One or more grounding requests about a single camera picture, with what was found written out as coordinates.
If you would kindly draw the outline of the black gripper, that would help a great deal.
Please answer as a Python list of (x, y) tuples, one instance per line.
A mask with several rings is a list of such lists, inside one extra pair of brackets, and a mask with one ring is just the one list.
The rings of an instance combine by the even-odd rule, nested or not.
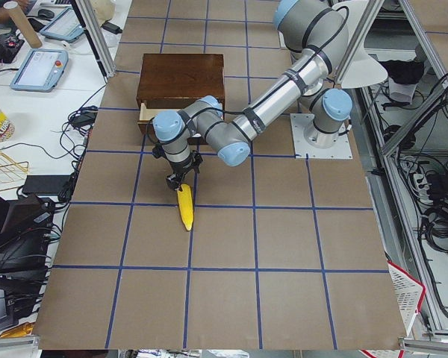
[(171, 190), (182, 191), (184, 188), (185, 177), (194, 170), (199, 173), (199, 166), (202, 164), (202, 155), (198, 151), (191, 151), (186, 160), (179, 163), (169, 161), (172, 168), (172, 174), (166, 177), (167, 186)]

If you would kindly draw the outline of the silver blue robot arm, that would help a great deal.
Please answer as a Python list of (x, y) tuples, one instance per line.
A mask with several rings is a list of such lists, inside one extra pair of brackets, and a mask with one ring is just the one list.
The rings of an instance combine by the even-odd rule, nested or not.
[(250, 144), (289, 106), (336, 69), (349, 43), (347, 2), (339, 9), (323, 1), (280, 1), (273, 23), (286, 47), (299, 58), (271, 87), (235, 113), (223, 119), (223, 108), (207, 95), (180, 110), (164, 110), (152, 120), (158, 139), (155, 157), (167, 160), (172, 174), (167, 186), (178, 190), (191, 170), (198, 170), (201, 154), (188, 140), (199, 134), (227, 166), (240, 165), (250, 154)]

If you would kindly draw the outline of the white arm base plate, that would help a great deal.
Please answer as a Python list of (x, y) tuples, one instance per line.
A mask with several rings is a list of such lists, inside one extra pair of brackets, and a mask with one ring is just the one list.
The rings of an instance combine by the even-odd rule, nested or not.
[(352, 150), (343, 122), (334, 134), (314, 127), (314, 115), (291, 113), (290, 123), (296, 159), (351, 160)]

